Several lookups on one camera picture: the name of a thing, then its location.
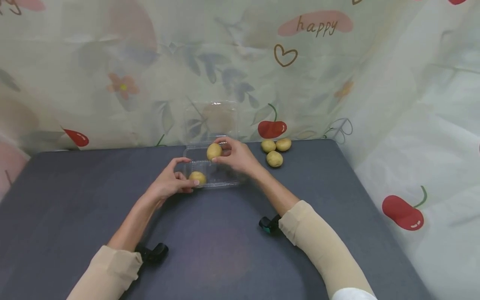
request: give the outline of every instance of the hand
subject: hand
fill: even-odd
[[[253,156],[246,144],[240,141],[234,140],[227,136],[217,138],[214,143],[227,142],[221,144],[223,153],[222,156],[215,157],[214,163],[226,164],[232,167],[235,171],[251,175],[258,168],[262,168],[262,165]]]
[[[142,196],[144,202],[158,209],[168,197],[181,193],[191,193],[194,187],[199,184],[198,180],[188,180],[181,172],[174,172],[177,163],[189,163],[191,160],[186,157],[172,159],[155,181],[150,185]]]

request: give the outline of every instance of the small yellow potato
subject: small yellow potato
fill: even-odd
[[[275,151],[275,142],[272,141],[272,140],[264,140],[262,142],[262,150],[265,152],[265,153],[270,153],[272,151]]]
[[[272,151],[267,154],[267,163],[273,168],[278,168],[283,164],[283,157],[277,151]]]
[[[188,177],[188,179],[198,180],[200,182],[200,185],[204,185],[207,183],[207,178],[202,172],[199,172],[199,171],[193,171]]]
[[[276,142],[276,149],[278,151],[287,151],[292,146],[292,141],[290,139],[281,139]]]
[[[214,157],[221,156],[221,155],[222,155],[222,146],[216,143],[213,143],[210,146],[208,146],[208,149],[207,149],[208,160],[212,160],[214,159]]]

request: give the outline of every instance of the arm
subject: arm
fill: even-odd
[[[134,251],[153,213],[171,195],[177,192],[190,193],[199,184],[173,171],[177,163],[189,161],[181,157],[170,162],[138,199],[108,244],[95,254],[67,300],[117,300],[138,278],[142,258]]]
[[[309,257],[324,279],[330,298],[343,288],[358,288],[373,295],[362,270],[335,231],[304,201],[278,182],[253,156],[248,146],[228,137],[224,156],[214,161],[225,163],[252,177],[282,216],[280,229]]]

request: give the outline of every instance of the black clip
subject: black clip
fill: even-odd
[[[157,264],[161,262],[168,253],[168,247],[159,243],[153,250],[150,250],[142,245],[137,245],[135,252],[139,252],[144,263]]]
[[[267,217],[263,217],[258,222],[258,225],[267,233],[275,233],[278,231],[278,221],[280,220],[280,215],[276,215],[273,220],[270,220]]]

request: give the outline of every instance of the red cherry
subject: red cherry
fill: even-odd
[[[258,133],[264,139],[274,139],[287,131],[287,125],[282,121],[261,121],[258,124]]]
[[[65,131],[65,133],[72,139],[75,145],[79,147],[85,147],[88,145],[88,138],[84,134],[68,129],[64,129],[63,131]]]
[[[451,4],[453,5],[459,5],[459,4],[462,4],[463,2],[467,1],[467,0],[448,0],[450,1]]]
[[[423,190],[423,200],[418,205],[412,207],[402,198],[390,195],[382,203],[384,214],[392,219],[397,225],[405,230],[415,231],[423,227],[424,219],[420,210],[416,209],[427,200],[427,192]]]

